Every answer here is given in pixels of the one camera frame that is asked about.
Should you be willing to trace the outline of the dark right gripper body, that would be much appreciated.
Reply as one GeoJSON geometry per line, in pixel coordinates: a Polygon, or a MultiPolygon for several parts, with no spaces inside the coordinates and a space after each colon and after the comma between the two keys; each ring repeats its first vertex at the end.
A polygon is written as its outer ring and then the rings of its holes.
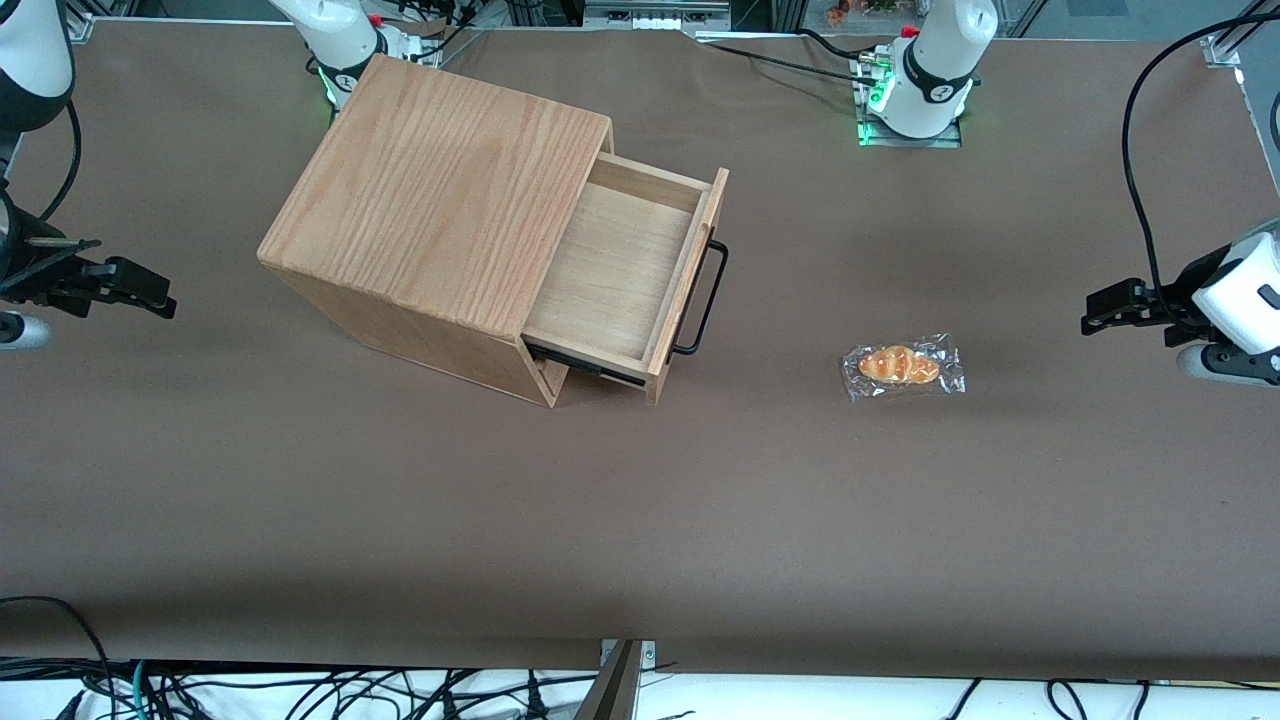
{"type": "Polygon", "coordinates": [[[54,268],[69,256],[70,240],[18,208],[1,190],[1,286],[10,304],[42,304],[56,282],[54,268]]]}

